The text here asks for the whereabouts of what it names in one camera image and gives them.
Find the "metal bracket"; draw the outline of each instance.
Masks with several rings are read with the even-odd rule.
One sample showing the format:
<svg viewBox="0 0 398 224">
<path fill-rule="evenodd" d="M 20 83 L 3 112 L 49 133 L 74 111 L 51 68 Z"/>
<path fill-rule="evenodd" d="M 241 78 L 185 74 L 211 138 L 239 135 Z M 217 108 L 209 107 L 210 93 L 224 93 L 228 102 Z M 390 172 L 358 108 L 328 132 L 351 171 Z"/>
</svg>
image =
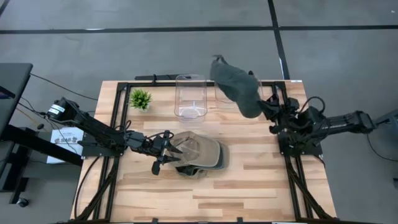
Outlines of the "metal bracket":
<svg viewBox="0 0 398 224">
<path fill-rule="evenodd" d="M 154 78 L 152 79 L 152 85 L 156 85 L 156 80 L 157 80 L 157 77 L 156 77 L 156 74 L 154 74 Z"/>
<path fill-rule="evenodd" d="M 117 91 L 117 92 L 120 92 L 120 91 L 122 91 L 122 90 L 125 90 L 125 89 L 127 88 L 128 85 L 129 85 L 129 83 L 122 83 L 122 82 L 119 82 L 119 83 L 118 83 L 118 87 L 116 87 L 116 91 Z"/>
<path fill-rule="evenodd" d="M 123 156 L 123 152 L 118 152 L 115 150 L 110 150 L 105 147 L 101 147 L 95 141 L 95 138 L 89 134 L 84 135 L 83 140 L 78 142 L 79 145 L 83 146 L 83 152 L 81 156 L 91 157 L 91 156 L 108 156 L 116 157 Z"/>
<path fill-rule="evenodd" d="M 306 146 L 303 149 L 295 149 L 289 144 L 289 134 L 282 131 L 278 134 L 279 151 L 282 155 L 297 157 L 299 155 L 311 155 L 319 158 L 323 157 L 322 147 L 320 144 L 317 146 Z"/>
</svg>

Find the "printed label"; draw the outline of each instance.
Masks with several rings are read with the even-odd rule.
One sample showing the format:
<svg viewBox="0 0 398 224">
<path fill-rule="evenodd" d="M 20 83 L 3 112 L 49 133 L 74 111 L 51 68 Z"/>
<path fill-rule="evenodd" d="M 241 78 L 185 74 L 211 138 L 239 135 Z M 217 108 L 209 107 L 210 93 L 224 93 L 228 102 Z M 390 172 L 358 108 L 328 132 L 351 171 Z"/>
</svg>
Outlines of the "printed label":
<svg viewBox="0 0 398 224">
<path fill-rule="evenodd" d="M 56 110 L 59 110 L 59 111 L 61 111 L 62 113 L 65 111 L 65 108 L 60 107 L 60 106 L 58 106 L 58 105 L 52 105 L 51 108 L 54 108 L 54 109 L 56 109 Z"/>
<path fill-rule="evenodd" d="M 55 114 L 58 114 L 58 113 L 59 113 L 59 111 L 57 111 L 57 110 L 55 110 L 55 109 L 53 109 L 53 108 L 50 108 L 50 109 L 49 109 L 49 112 L 55 113 Z"/>
</svg>

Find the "gray concrete floor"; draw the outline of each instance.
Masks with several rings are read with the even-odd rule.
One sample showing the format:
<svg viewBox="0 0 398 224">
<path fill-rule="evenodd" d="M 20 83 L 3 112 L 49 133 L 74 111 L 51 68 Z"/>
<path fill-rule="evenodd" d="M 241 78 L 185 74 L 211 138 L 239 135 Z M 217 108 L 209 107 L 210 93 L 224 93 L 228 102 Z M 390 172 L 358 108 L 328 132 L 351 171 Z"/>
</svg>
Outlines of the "gray concrete floor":
<svg viewBox="0 0 398 224">
<path fill-rule="evenodd" d="M 395 1 L 278 0 L 275 7 L 281 26 L 398 23 Z M 260 0 L 11 0 L 0 17 L 0 29 L 9 30 L 270 24 L 267 2 Z M 330 116 L 364 110 L 377 118 L 398 109 L 397 38 L 398 30 L 282 32 L 291 79 L 302 79 L 308 96 L 325 99 Z M 253 70 L 260 78 L 282 78 L 272 31 L 0 35 L 0 62 L 33 63 L 34 74 L 92 97 L 98 96 L 103 80 L 132 80 L 153 73 L 207 75 L 213 54 L 223 54 L 229 63 Z M 38 111 L 47 110 L 61 96 L 84 110 L 95 109 L 94 101 L 34 77 L 24 93 Z M 36 126 L 18 112 L 12 123 Z M 398 139 L 388 129 L 385 126 L 370 138 L 380 154 L 398 159 Z M 395 223 L 398 190 L 392 178 L 398 177 L 398 163 L 378 158 L 363 135 L 330 136 L 322 146 L 338 216 Z M 28 168 L 28 176 L 42 177 L 32 179 L 23 194 L 31 205 L 8 205 L 9 194 L 1 193 L 0 222 L 67 220 L 79 169 L 48 169 L 42 164 Z M 52 172 L 61 173 L 61 178 L 54 179 Z"/>
</svg>

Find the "chair wheel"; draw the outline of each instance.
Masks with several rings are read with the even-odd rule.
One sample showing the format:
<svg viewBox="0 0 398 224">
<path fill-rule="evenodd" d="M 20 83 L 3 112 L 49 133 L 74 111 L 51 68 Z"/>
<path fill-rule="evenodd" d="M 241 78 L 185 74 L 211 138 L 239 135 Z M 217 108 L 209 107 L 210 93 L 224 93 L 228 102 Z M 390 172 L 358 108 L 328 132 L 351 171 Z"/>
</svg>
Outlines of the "chair wheel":
<svg viewBox="0 0 398 224">
<path fill-rule="evenodd" d="M 21 208 L 28 206 L 29 201 L 27 199 L 24 198 L 19 198 L 17 205 L 19 205 Z"/>
</svg>

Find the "white sticker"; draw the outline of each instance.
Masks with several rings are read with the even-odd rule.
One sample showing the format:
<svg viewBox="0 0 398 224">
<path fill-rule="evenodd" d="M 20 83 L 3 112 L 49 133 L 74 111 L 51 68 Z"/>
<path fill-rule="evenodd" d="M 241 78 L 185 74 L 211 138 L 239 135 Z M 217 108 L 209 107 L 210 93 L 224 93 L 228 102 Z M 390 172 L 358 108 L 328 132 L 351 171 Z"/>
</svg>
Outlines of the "white sticker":
<svg viewBox="0 0 398 224">
<path fill-rule="evenodd" d="M 56 109 L 56 110 L 59 110 L 59 111 L 61 111 L 62 113 L 65 111 L 65 108 L 60 107 L 60 106 L 58 106 L 58 105 L 52 105 L 51 108 L 54 108 L 54 109 Z"/>
<path fill-rule="evenodd" d="M 55 109 L 53 109 L 53 108 L 50 108 L 50 109 L 49 109 L 49 112 L 55 113 L 55 114 L 58 114 L 58 113 L 59 113 L 59 111 L 57 111 L 57 110 L 55 110 Z"/>
<path fill-rule="evenodd" d="M 297 223 L 297 222 L 272 222 L 272 224 L 306 224 L 306 223 Z"/>
</svg>

